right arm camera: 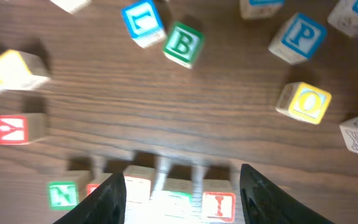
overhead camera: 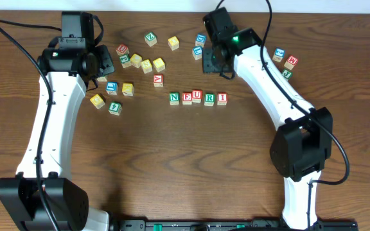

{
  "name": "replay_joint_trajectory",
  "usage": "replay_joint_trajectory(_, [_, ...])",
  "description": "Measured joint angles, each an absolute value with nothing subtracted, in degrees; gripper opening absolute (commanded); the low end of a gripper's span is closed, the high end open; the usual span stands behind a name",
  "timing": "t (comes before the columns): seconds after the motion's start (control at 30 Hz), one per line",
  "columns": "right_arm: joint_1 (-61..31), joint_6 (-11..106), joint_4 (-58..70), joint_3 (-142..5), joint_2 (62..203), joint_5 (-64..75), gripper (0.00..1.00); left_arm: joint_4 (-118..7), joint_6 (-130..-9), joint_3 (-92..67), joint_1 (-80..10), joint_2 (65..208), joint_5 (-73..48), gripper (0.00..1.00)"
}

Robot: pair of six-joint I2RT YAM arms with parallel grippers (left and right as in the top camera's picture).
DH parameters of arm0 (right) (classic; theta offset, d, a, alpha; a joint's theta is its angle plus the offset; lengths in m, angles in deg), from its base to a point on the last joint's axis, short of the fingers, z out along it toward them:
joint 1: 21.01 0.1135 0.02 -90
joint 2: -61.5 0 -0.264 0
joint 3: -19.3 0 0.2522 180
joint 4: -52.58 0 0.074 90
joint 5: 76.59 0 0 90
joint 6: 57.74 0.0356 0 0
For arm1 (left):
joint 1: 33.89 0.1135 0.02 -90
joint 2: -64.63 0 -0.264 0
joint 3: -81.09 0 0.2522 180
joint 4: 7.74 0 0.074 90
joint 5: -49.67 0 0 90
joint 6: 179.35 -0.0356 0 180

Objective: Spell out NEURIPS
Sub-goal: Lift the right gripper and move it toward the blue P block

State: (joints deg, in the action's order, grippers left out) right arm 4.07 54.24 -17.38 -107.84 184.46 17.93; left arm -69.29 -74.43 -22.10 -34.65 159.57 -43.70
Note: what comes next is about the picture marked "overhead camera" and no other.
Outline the red I block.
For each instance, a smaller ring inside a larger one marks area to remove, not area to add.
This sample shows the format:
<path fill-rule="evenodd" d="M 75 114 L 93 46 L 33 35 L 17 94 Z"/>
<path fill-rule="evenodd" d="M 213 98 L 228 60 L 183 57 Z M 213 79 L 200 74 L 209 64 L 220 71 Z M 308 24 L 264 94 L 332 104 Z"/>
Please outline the red I block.
<path fill-rule="evenodd" d="M 228 94 L 225 92 L 220 92 L 217 95 L 217 105 L 225 106 L 228 102 Z"/>

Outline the green R block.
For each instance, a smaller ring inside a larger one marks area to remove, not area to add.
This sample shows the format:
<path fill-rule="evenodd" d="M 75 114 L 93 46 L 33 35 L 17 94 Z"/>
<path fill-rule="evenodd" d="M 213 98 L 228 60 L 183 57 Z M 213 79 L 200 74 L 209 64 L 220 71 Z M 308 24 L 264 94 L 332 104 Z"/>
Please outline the green R block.
<path fill-rule="evenodd" d="M 204 106 L 212 107 L 215 104 L 215 94 L 205 93 L 204 96 Z"/>

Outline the red E block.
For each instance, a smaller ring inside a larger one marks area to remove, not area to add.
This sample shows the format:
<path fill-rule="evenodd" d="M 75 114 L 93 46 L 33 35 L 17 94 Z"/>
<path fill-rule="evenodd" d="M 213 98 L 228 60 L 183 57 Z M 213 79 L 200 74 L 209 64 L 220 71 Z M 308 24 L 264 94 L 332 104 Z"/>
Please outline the red E block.
<path fill-rule="evenodd" d="M 192 104 L 192 93 L 191 92 L 183 92 L 182 93 L 182 104 L 183 105 L 191 105 Z"/>

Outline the green N block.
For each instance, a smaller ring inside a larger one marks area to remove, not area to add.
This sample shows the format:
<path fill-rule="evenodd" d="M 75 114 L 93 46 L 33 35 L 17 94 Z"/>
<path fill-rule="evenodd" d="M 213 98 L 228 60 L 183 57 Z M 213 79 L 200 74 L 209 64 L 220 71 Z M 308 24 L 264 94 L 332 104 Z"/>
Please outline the green N block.
<path fill-rule="evenodd" d="M 169 102 L 170 105 L 178 105 L 180 103 L 180 96 L 178 92 L 169 93 Z"/>

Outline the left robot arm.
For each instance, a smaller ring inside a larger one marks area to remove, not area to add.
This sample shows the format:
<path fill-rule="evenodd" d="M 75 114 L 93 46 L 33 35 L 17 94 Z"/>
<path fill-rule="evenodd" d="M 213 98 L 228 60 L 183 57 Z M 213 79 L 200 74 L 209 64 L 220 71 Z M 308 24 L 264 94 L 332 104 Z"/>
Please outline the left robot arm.
<path fill-rule="evenodd" d="M 40 96 L 27 150 L 0 201 L 19 230 L 117 230 L 71 181 L 75 123 L 90 80 L 114 72 L 106 46 L 47 48 L 38 58 Z"/>

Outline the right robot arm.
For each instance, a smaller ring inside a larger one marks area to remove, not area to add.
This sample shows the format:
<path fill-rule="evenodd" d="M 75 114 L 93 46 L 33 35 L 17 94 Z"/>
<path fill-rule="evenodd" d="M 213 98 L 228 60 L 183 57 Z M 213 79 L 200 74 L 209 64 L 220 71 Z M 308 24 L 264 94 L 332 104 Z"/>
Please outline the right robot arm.
<path fill-rule="evenodd" d="M 309 117 L 331 130 L 331 114 L 303 99 L 274 65 L 256 32 L 239 30 L 225 8 L 209 12 L 203 21 L 212 43 L 202 55 L 204 72 L 238 75 L 261 101 L 276 128 L 270 157 L 284 178 L 283 221 L 292 229 L 310 228 L 317 216 L 316 190 L 309 183 L 321 176 L 331 140 Z"/>

